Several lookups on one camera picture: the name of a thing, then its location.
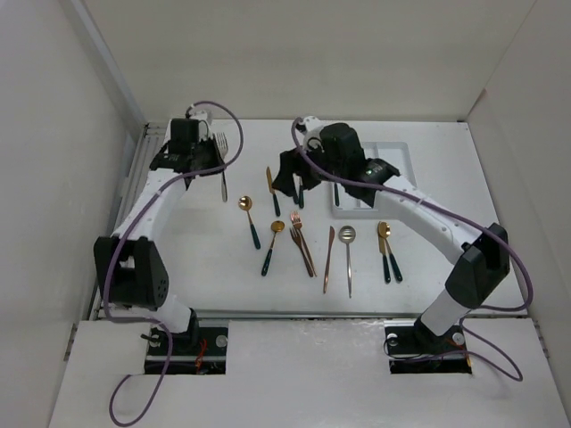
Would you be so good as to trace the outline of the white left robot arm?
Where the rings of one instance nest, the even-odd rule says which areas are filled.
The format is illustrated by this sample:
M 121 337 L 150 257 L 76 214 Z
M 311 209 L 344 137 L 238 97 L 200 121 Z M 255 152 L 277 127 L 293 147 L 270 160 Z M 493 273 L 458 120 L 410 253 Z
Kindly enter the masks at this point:
M 172 119 L 165 143 L 155 154 L 145 185 L 131 211 L 111 235 L 94 244 L 95 267 L 103 306 L 134 308 L 140 317 L 154 318 L 170 331 L 169 343 L 187 354 L 199 345 L 193 309 L 170 293 L 170 280 L 156 241 L 170 213 L 188 190 L 192 173 L 202 176 L 222 165 L 211 119 Z

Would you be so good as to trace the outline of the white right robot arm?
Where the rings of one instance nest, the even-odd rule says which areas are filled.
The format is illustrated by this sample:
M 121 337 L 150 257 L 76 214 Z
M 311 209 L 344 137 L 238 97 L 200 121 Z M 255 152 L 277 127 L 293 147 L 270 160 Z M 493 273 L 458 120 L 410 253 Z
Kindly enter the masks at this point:
M 508 275 L 507 231 L 496 223 L 472 224 L 426 197 L 394 165 L 367 157 L 356 130 L 346 123 L 298 118 L 292 136 L 303 140 L 281 152 L 274 189 L 294 196 L 295 176 L 308 190 L 322 182 L 339 184 L 351 197 L 380 207 L 425 238 L 453 265 L 443 291 L 413 329 L 420 349 L 435 350 L 456 322 L 480 308 Z

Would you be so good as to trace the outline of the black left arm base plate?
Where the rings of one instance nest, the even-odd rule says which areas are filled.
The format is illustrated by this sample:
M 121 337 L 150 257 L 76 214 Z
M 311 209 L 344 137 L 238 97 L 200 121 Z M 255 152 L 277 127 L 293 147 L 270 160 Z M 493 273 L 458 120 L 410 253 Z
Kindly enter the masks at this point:
M 192 339 L 172 334 L 173 349 L 167 375 L 224 375 L 228 350 L 228 322 L 202 320 Z M 146 341 L 144 373 L 159 375 L 168 352 L 167 334 L 157 326 L 141 338 Z

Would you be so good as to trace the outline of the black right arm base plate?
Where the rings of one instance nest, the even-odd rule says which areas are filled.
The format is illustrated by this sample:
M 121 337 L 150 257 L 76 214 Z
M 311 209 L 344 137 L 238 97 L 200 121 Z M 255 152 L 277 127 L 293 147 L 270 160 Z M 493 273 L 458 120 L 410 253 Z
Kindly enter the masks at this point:
M 385 325 L 385 355 L 392 375 L 471 375 L 466 339 L 459 325 L 435 336 L 415 325 Z

